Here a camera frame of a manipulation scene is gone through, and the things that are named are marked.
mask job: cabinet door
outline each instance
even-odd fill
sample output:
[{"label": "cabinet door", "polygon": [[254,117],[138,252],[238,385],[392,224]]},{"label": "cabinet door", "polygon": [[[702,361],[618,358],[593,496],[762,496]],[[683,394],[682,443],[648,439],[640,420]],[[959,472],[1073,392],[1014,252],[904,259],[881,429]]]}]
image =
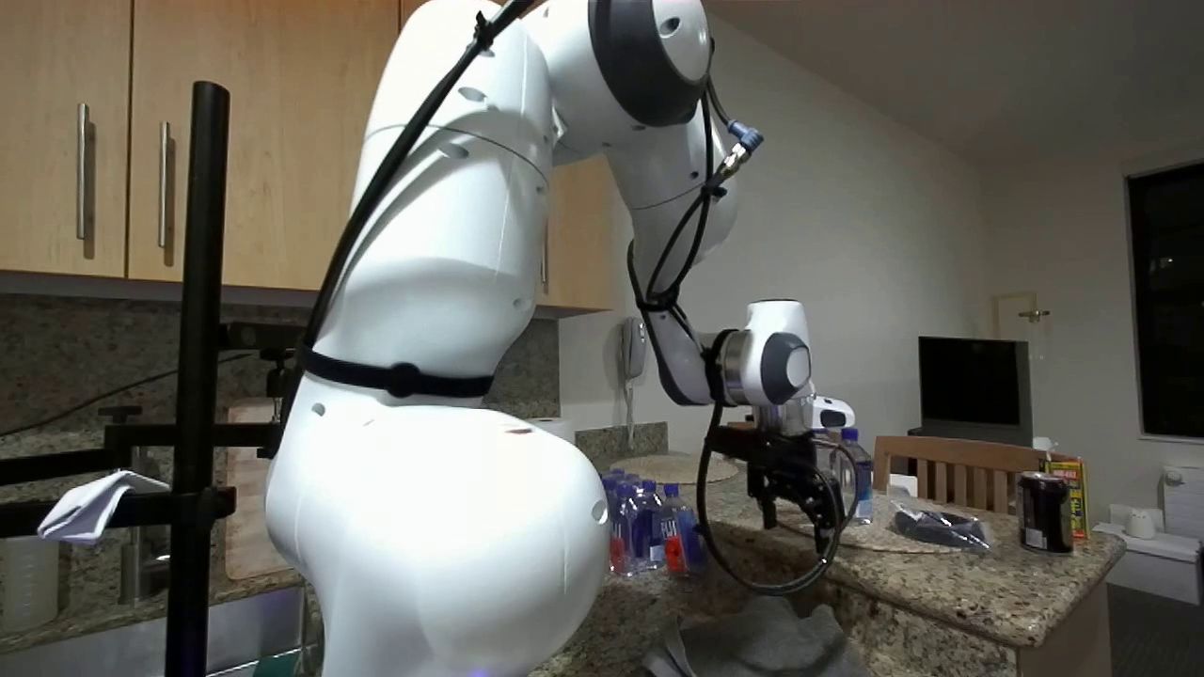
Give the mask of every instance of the cabinet door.
[{"label": "cabinet door", "polygon": [[398,0],[136,0],[131,280],[180,280],[190,84],[229,92],[227,286],[316,291]]},{"label": "cabinet door", "polygon": [[128,9],[0,9],[0,271],[123,276]]},{"label": "cabinet door", "polygon": [[541,310],[597,311],[614,304],[618,211],[604,160],[558,167],[549,200],[549,271]]}]

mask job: television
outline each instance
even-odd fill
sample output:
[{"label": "television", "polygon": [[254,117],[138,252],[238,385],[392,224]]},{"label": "television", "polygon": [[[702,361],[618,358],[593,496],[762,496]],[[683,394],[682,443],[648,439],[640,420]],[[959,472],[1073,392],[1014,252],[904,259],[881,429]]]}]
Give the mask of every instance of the television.
[{"label": "television", "polygon": [[1026,344],[919,338],[921,435],[1032,443]]}]

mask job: black strap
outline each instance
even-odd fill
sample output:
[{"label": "black strap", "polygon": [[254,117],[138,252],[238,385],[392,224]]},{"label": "black strap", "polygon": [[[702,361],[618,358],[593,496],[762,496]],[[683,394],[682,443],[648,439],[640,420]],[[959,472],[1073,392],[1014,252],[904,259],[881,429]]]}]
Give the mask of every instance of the black strap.
[{"label": "black strap", "polygon": [[481,400],[493,385],[493,378],[429,378],[411,361],[381,370],[381,365],[324,358],[313,350],[304,355],[304,371],[338,381],[338,385],[381,387],[395,400],[411,400],[411,394]]}]

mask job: white wall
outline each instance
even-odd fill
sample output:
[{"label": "white wall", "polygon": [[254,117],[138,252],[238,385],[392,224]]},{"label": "white wall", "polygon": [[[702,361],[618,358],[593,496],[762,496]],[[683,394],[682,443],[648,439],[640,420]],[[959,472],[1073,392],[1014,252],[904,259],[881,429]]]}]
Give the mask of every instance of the white wall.
[{"label": "white wall", "polygon": [[1036,425],[1086,458],[1096,519],[1106,503],[1158,503],[1158,464],[1195,439],[1138,433],[1125,176],[1204,160],[1204,119],[1158,135],[984,170],[988,291],[1036,294]]},{"label": "white wall", "polygon": [[[854,404],[869,435],[904,433],[919,425],[914,334],[984,329],[979,170],[743,34],[713,34],[726,114],[767,143],[740,175],[733,236],[683,282],[682,310],[720,333],[740,329],[756,296],[800,296],[819,392]],[[559,414],[577,429],[620,425],[618,321],[559,321]],[[708,412],[673,405],[648,371],[635,420],[669,420],[669,449],[696,453]]]}]

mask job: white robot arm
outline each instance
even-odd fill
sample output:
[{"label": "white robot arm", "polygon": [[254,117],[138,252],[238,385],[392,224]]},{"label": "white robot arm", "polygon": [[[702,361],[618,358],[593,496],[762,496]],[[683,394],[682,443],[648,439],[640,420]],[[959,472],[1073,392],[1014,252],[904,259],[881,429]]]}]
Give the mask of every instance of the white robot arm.
[{"label": "white robot arm", "polygon": [[604,496],[564,439],[481,405],[538,301],[545,186],[604,152],[677,404],[810,404],[799,304],[691,338],[677,286],[733,224],[756,133],[708,94],[698,0],[422,4],[385,68],[350,230],[267,484],[316,588],[324,672],[523,672],[588,618]]}]

